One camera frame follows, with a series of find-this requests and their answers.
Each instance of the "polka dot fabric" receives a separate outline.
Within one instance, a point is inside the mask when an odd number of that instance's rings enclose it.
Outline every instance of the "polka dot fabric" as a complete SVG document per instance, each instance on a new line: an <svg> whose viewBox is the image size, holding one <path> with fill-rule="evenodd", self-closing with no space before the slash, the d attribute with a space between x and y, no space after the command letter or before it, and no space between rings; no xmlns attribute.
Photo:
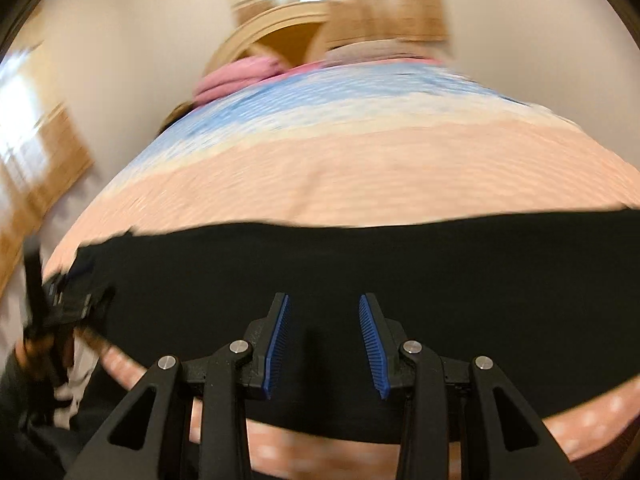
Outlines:
<svg viewBox="0 0 640 480"><path fill-rule="evenodd" d="M80 244L130 228L152 234L243 220L402 225L638 205L638 170L549 110L423 62L360 64L263 82L192 112L82 213L46 273L68 268ZM126 388L145 372L117 348L101 359ZM201 411L194 403L194 442ZM639 414L640 377L545 423L577 460L612 442ZM265 474L394 477L398 446L250 420L247 427L252 465Z"/></svg>

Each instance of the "peach fabric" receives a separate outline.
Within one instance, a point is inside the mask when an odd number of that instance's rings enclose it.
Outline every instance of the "peach fabric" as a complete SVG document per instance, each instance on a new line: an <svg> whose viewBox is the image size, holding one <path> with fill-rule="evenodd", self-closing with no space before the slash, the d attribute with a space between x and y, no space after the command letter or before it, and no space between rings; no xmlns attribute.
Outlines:
<svg viewBox="0 0 640 480"><path fill-rule="evenodd" d="M429 124L424 118L417 118ZM80 244L135 228L162 233L214 222L310 226L412 224L502 212L640 205L640 173L560 119L387 127L291 128L230 140L111 186L82 213L46 272ZM115 348L104 367L130 388L144 368ZM199 405L191 437L197 441ZM601 449L640 413L640 377L549 418L567 455ZM248 421L256 470L286 478L393 478L397 446L344 442ZM456 468L456 458L451 468Z"/></svg>

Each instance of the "pink folded towel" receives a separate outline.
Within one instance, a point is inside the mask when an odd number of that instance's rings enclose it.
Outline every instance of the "pink folded towel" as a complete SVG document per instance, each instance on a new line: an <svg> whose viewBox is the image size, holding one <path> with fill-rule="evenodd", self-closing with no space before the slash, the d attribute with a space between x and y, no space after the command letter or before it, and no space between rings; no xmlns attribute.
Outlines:
<svg viewBox="0 0 640 480"><path fill-rule="evenodd" d="M263 81L263 78L251 77L248 79L242 79L240 81L224 83L222 85L215 86L213 88L210 88L209 90L205 90L204 92L201 92L200 94L196 95L196 97L193 98L193 102L195 103L196 106L202 106L212 101L215 101L216 99L221 99L223 97L233 94L234 92L238 92L239 90L242 90L243 88L247 88L250 85L259 83L260 81Z"/></svg>
<svg viewBox="0 0 640 480"><path fill-rule="evenodd" d="M276 57L251 56L229 63L206 75L196 86L193 95L197 96L225 83L258 78L267 79L285 71Z"/></svg>

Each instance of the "gray pillow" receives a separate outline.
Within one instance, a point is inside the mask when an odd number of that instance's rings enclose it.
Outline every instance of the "gray pillow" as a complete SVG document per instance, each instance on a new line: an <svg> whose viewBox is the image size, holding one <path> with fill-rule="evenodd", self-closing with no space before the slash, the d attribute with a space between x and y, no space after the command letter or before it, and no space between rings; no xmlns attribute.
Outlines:
<svg viewBox="0 0 640 480"><path fill-rule="evenodd" d="M325 66L339 66L381 59L431 59L430 50L415 41L373 40L339 46L326 53Z"/></svg>

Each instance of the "metal pin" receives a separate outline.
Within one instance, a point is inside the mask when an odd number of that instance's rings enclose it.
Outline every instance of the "metal pin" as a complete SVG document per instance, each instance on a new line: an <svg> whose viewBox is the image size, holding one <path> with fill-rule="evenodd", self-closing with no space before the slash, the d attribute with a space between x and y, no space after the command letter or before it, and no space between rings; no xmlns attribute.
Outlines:
<svg viewBox="0 0 640 480"><path fill-rule="evenodd" d="M244 341L243 339L238 339L237 341L233 341L229 345L229 350L231 350L234 354L241 354L242 352L246 352L249 348L249 343Z"/></svg>
<svg viewBox="0 0 640 480"><path fill-rule="evenodd" d="M480 357L476 357L476 366L481 370L491 370L494 367L494 362L491 361L491 358L481 355Z"/></svg>
<svg viewBox="0 0 640 480"><path fill-rule="evenodd" d="M405 341L402 344L402 348L404 348L404 351L408 354L419 354L422 351L422 345L413 340Z"/></svg>
<svg viewBox="0 0 640 480"><path fill-rule="evenodd" d="M165 355L164 357L159 358L158 366L162 368L162 370L173 368L175 366L175 357L172 355Z"/></svg>

